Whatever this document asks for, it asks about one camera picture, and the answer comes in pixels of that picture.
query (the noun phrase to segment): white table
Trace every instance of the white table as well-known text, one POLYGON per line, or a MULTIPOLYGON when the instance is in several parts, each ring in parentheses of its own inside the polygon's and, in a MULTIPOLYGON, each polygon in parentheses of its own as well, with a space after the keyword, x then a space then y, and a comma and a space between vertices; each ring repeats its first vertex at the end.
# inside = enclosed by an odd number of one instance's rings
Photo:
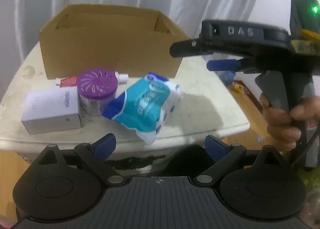
MULTIPOLYGON (((137 80, 130 78, 126 85, 120 85, 117 95, 137 80)), ((54 88, 55 84, 54 80, 46 78, 38 43, 17 71, 0 103, 0 149, 19 152, 32 160, 47 144, 73 149, 79 143, 92 143, 112 132, 117 139, 112 159, 160 154, 165 154, 164 159, 167 159, 183 146, 203 143, 208 134, 224 137, 249 129, 243 111, 216 74, 206 69, 201 57, 184 58, 173 81, 181 86, 183 96, 152 145, 115 121, 86 114, 82 114, 80 129, 30 135, 20 121, 24 100, 28 92, 54 88)))

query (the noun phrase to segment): ribbed black surface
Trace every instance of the ribbed black surface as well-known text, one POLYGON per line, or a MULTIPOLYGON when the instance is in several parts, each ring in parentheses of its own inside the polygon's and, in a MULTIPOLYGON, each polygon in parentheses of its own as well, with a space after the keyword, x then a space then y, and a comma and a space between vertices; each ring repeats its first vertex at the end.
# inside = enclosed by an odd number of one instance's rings
POLYGON ((191 185, 186 177, 134 177, 108 189, 88 213, 74 220, 41 224, 22 220, 15 229, 285 229, 309 228, 298 218, 259 223, 224 207, 209 188, 191 185))

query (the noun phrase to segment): barcode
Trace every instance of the barcode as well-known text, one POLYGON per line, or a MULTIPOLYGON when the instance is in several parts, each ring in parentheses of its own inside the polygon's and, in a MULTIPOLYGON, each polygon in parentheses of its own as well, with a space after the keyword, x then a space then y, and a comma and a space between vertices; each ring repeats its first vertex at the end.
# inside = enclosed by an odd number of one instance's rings
POLYGON ((90 108, 91 108, 91 113, 92 113, 92 114, 95 114, 95 115, 100 114, 100 111, 99 111, 99 101, 97 101, 97 100, 91 100, 91 101, 90 101, 90 108))

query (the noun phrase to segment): blue and white package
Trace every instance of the blue and white package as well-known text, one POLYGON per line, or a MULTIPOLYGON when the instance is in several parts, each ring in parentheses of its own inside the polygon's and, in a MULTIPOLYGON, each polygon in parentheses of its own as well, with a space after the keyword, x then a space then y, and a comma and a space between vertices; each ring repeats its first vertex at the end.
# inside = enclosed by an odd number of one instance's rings
POLYGON ((113 99, 102 115, 136 130, 142 140, 152 144, 181 94, 179 85, 150 72, 113 99))

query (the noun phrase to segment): plastic jar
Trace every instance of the plastic jar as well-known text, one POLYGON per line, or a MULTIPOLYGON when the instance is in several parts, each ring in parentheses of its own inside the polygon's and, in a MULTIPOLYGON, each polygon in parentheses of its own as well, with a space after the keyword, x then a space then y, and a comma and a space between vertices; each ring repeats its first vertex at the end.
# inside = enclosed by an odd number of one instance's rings
POLYGON ((101 115, 108 103, 116 96, 118 79, 113 71, 93 68, 77 79, 77 89, 83 109, 91 115, 101 115))

